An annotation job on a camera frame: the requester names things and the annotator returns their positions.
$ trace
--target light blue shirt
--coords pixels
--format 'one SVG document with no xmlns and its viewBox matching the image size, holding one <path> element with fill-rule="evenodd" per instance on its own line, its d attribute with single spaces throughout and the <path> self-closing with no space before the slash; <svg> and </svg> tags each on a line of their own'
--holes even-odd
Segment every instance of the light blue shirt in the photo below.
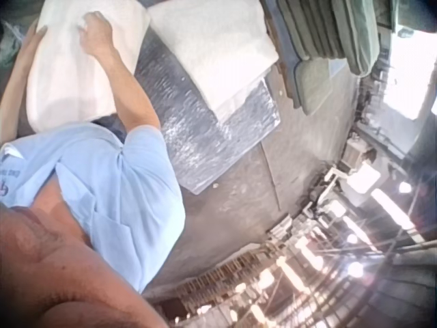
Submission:
<svg viewBox="0 0 437 328">
<path fill-rule="evenodd" d="M 142 292 L 185 221 L 161 132 L 139 126 L 123 145 L 109 130 L 86 123 L 7 143 L 0 151 L 0 202 L 31 206 L 54 172 L 93 248 Z"/>
</svg>

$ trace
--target logo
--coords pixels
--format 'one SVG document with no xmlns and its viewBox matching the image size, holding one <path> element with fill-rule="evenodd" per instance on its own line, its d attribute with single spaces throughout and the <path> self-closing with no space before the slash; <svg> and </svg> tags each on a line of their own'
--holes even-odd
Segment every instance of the logo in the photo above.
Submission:
<svg viewBox="0 0 437 328">
<path fill-rule="evenodd" d="M 5 181 L 1 182 L 1 187 L 0 187 L 0 197 L 4 197 L 8 194 L 9 188 L 6 185 Z"/>
</svg>

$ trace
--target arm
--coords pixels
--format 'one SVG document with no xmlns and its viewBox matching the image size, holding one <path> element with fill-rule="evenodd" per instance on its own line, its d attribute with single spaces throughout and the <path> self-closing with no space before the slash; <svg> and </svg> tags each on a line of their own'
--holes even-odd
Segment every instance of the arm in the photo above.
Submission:
<svg viewBox="0 0 437 328">
<path fill-rule="evenodd" d="M 37 22 L 33 22 L 27 32 L 23 46 L 15 61 L 14 69 L 0 103 L 0 145 L 16 139 L 18 115 L 27 84 L 27 77 L 35 57 L 36 50 L 47 28 L 36 33 Z"/>
<path fill-rule="evenodd" d="M 129 72 L 113 44 L 112 27 L 100 12 L 85 15 L 86 29 L 79 28 L 83 50 L 97 59 L 106 72 L 118 116 L 129 133 L 141 125 L 160 128 L 158 116 L 138 81 Z"/>
</svg>

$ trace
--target workshop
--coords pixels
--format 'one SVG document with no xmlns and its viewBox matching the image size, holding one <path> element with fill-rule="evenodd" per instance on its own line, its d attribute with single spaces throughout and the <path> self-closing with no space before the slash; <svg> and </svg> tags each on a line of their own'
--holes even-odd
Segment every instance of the workshop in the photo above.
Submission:
<svg viewBox="0 0 437 328">
<path fill-rule="evenodd" d="M 437 327 L 434 1 L 3 1 L 0 97 L 1 327 Z"/>
</svg>

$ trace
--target white pillow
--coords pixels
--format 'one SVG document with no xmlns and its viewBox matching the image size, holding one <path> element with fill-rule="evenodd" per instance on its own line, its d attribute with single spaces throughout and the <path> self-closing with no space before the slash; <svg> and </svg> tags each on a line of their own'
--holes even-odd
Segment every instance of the white pillow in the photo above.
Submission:
<svg viewBox="0 0 437 328">
<path fill-rule="evenodd" d="M 46 0 L 38 22 L 48 31 L 36 53 L 27 86 L 27 116 L 35 132 L 115 113 L 109 80 L 79 44 L 77 26 L 87 12 L 111 22 L 113 40 L 126 67 L 137 67 L 150 23 L 137 0 Z"/>
<path fill-rule="evenodd" d="M 221 122 L 278 60 L 259 0 L 170 0 L 148 12 L 151 26 Z"/>
</svg>

